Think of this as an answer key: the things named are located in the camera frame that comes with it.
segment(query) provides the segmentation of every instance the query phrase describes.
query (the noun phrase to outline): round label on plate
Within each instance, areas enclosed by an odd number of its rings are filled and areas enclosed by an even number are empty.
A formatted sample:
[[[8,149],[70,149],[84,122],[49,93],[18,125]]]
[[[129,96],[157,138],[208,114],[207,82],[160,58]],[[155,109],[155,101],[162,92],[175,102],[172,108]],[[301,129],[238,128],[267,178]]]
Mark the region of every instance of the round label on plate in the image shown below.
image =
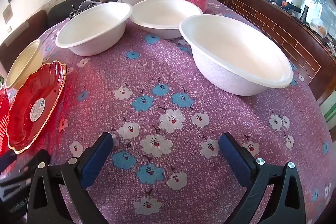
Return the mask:
[[[45,100],[43,98],[38,99],[35,102],[30,111],[30,120],[32,122],[36,121],[39,117],[41,117],[44,107],[45,107]]]

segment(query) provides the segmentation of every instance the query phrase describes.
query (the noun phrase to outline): screw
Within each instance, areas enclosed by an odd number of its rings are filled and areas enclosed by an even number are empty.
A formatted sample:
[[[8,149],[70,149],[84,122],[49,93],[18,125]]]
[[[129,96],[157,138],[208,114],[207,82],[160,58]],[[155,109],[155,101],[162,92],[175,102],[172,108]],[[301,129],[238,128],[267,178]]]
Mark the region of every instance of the screw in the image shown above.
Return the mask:
[[[256,161],[259,165],[264,165],[264,164],[265,164],[265,160],[262,159],[262,158],[257,158],[255,161]]]
[[[295,168],[295,164],[294,164],[293,162],[290,161],[290,162],[288,163],[288,167],[293,169],[293,168]]]
[[[68,160],[68,163],[69,164],[75,164],[77,162],[77,158],[70,158],[69,160]]]
[[[45,167],[45,162],[40,162],[39,165],[38,165],[38,167],[40,169],[44,168]]]

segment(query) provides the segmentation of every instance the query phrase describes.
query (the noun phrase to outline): beige bowl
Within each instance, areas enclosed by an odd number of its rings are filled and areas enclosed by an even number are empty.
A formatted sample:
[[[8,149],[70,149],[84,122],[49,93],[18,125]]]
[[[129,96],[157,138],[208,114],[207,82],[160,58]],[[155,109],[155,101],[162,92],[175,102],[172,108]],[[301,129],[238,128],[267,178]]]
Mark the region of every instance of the beige bowl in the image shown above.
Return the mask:
[[[41,41],[36,39],[31,42],[20,53],[9,70],[6,79],[6,88],[14,88],[18,90],[24,85],[29,75],[37,71],[43,63],[43,56],[41,51]]]

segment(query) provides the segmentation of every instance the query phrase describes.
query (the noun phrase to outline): purple floral tablecloth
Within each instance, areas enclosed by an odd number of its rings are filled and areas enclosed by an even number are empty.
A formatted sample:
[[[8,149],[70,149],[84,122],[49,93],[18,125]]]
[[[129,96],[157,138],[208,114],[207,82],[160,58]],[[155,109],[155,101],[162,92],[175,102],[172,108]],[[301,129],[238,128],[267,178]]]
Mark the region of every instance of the purple floral tablecloth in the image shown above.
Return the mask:
[[[215,0],[206,14],[252,25]],[[182,37],[162,40],[128,21],[116,45],[84,58],[55,45],[67,21],[40,37],[44,62],[67,64],[63,95],[10,172],[42,148],[52,165],[62,164],[107,131],[115,147],[87,190],[110,223],[223,223],[246,190],[219,153],[220,135],[230,132],[254,157],[276,165],[295,162],[306,221],[317,220],[335,185],[335,156],[320,108],[294,65],[289,87],[241,97],[201,75]],[[252,223],[260,219],[270,189],[266,193]]]

